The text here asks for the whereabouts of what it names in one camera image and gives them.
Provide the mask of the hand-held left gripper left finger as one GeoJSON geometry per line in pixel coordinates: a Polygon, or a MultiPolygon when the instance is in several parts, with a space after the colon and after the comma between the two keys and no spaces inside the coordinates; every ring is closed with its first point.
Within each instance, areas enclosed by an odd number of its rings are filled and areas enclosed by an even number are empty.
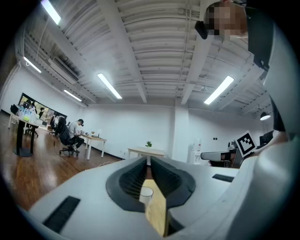
{"type": "Polygon", "coordinates": [[[118,170],[128,171],[146,158],[133,158],[82,171],[20,212],[45,240],[160,240],[145,206],[125,195],[140,211],[128,211],[111,199],[106,183],[118,170]]]}

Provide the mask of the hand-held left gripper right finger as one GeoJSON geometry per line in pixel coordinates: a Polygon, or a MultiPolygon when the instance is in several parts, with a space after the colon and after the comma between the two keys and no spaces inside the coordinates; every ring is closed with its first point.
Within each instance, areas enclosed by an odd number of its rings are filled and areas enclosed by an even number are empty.
{"type": "Polygon", "coordinates": [[[256,162],[252,157],[232,169],[152,157],[152,176],[166,200],[165,239],[245,240],[236,219],[256,162]]]}

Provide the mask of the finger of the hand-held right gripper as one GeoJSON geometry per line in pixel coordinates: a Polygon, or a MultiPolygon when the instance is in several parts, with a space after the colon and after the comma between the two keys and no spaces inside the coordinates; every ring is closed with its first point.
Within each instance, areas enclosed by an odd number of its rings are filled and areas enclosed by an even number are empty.
{"type": "Polygon", "coordinates": [[[230,161],[231,152],[223,151],[223,152],[202,152],[201,159],[221,162],[221,161],[230,161]]]}

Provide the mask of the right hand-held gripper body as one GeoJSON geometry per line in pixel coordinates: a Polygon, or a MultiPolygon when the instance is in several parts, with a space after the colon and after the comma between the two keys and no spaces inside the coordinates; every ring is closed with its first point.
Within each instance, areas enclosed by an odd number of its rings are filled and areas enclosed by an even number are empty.
{"type": "Polygon", "coordinates": [[[247,130],[237,139],[228,143],[227,151],[221,153],[221,161],[225,163],[225,167],[240,168],[244,157],[256,148],[256,143],[251,133],[247,130]]]}

